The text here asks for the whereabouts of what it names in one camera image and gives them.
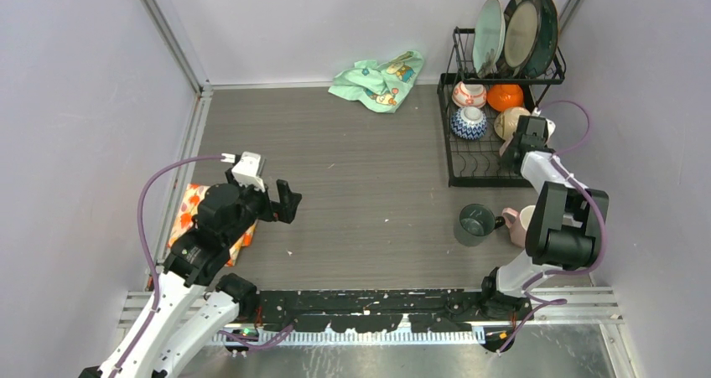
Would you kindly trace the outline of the white ceramic bowl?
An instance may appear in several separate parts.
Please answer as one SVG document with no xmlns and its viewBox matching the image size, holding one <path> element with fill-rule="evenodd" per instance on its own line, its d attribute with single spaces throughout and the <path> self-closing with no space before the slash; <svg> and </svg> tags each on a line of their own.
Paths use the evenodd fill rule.
<svg viewBox="0 0 711 378">
<path fill-rule="evenodd" d="M 495 134 L 506 141 L 513 136 L 521 116 L 529 117 L 531 112 L 524 107 L 514 106 L 502 111 L 494 121 Z"/>
</svg>

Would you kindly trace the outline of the white bowl orange outside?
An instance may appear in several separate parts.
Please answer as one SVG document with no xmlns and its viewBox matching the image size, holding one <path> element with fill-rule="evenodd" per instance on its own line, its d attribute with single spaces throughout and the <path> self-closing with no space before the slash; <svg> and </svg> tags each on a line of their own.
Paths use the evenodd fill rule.
<svg viewBox="0 0 711 378">
<path fill-rule="evenodd" d="M 519 85 L 493 85 L 487 93 L 487 104 L 498 112 L 512 107 L 523 106 L 524 93 Z"/>
</svg>

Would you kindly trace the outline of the orange coral pattern bowl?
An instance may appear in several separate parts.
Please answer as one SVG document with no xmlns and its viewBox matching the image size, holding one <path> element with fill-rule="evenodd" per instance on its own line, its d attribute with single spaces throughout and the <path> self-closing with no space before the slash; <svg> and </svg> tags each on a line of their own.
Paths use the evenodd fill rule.
<svg viewBox="0 0 711 378">
<path fill-rule="evenodd" d="M 484 85 L 467 84 L 459 81 L 454 86 L 451 97 L 458 107 L 473 106 L 481 108 L 487 102 L 487 89 Z"/>
</svg>

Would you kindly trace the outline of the pale pink mug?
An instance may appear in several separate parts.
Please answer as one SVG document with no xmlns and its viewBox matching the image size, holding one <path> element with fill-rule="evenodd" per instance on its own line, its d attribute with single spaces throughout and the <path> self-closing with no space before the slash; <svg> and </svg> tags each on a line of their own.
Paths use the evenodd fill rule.
<svg viewBox="0 0 711 378">
<path fill-rule="evenodd" d="M 535 209 L 535 205 L 528 205 L 521 210 L 505 208 L 501 212 L 501 216 L 504 218 L 505 225 L 509 230 L 511 243 L 515 246 L 521 248 L 525 247 L 527 229 L 530 225 Z"/>
</svg>

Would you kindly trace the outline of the dark blue floral plate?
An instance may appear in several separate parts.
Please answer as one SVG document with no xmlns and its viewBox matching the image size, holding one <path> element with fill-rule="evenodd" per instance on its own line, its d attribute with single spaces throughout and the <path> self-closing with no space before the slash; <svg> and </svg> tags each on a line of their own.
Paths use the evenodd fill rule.
<svg viewBox="0 0 711 378">
<path fill-rule="evenodd" d="M 528 78 L 544 75 L 553 62 L 558 47 L 558 10 L 553 0 L 539 0 L 541 24 L 535 49 L 523 72 Z"/>
</svg>

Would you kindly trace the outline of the dark green mug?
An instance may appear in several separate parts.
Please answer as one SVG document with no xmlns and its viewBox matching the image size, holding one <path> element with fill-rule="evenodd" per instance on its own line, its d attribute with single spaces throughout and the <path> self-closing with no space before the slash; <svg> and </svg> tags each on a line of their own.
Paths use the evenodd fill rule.
<svg viewBox="0 0 711 378">
<path fill-rule="evenodd" d="M 505 219 L 496 216 L 488 207 L 466 205 L 454 222 L 454 237 L 463 246 L 478 246 L 504 224 Z"/>
</svg>

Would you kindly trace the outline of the black rimmed cream plate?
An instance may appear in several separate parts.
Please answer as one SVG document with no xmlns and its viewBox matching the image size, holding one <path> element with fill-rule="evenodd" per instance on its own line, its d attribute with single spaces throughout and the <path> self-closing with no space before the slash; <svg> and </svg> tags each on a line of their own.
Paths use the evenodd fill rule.
<svg viewBox="0 0 711 378">
<path fill-rule="evenodd" d="M 531 58 L 541 28 L 541 0 L 510 0 L 504 9 L 505 42 L 497 60 L 497 74 L 516 77 Z"/>
</svg>

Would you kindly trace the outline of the mint green flower plate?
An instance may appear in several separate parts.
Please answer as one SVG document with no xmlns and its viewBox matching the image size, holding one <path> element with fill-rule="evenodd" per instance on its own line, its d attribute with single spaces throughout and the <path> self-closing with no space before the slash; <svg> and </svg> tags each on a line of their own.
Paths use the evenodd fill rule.
<svg viewBox="0 0 711 378">
<path fill-rule="evenodd" d="M 497 71 L 506 35 L 506 22 L 500 0 L 486 0 L 475 25 L 472 60 L 480 78 Z"/>
</svg>

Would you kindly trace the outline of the pink glass mug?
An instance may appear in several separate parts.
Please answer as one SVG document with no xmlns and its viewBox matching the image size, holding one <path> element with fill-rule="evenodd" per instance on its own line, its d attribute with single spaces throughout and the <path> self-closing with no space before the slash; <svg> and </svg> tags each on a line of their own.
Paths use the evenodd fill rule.
<svg viewBox="0 0 711 378">
<path fill-rule="evenodd" d="M 511 158 L 515 148 L 512 146 L 512 140 L 506 140 L 500 147 L 499 154 L 501 159 Z"/>
</svg>

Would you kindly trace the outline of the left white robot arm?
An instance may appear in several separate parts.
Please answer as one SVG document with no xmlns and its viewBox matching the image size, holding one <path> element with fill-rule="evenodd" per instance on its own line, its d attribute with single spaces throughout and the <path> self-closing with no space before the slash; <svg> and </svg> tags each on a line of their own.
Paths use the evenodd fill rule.
<svg viewBox="0 0 711 378">
<path fill-rule="evenodd" d="M 252 172 L 233 170 L 223 184 L 210 186 L 197 206 L 192 226 L 171 246 L 154 280 L 149 302 L 123 341 L 101 365 L 83 377 L 174 377 L 202 345 L 226 324 L 250 321 L 257 311 L 257 287 L 234 273 L 218 278 L 207 303 L 184 316 L 230 258 L 230 249 L 252 225 L 293 222 L 303 196 L 277 181 L 278 200 Z"/>
</svg>

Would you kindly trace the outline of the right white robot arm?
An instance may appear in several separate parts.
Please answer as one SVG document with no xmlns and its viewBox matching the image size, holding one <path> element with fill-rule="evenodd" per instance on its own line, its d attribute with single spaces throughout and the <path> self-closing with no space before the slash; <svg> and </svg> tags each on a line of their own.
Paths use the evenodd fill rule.
<svg viewBox="0 0 711 378">
<path fill-rule="evenodd" d="M 521 116 L 501 161 L 537 191 L 537 203 L 523 234 L 523 251 L 485 277 L 479 309 L 489 319 L 522 316 L 530 291 L 556 275 L 594 270 L 607 244 L 609 196 L 579 182 L 548 147 L 548 120 Z"/>
</svg>

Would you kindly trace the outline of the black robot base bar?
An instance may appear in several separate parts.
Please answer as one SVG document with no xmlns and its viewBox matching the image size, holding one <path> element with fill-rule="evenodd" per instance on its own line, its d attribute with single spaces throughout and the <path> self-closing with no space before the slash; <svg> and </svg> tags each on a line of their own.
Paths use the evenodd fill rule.
<svg viewBox="0 0 711 378">
<path fill-rule="evenodd" d="M 461 288 L 393 290 L 261 290 L 235 321 L 277 332 L 332 329 L 392 332 L 405 323 L 414 333 L 464 332 L 474 322 L 510 327 L 531 310 L 526 298 Z"/>
</svg>

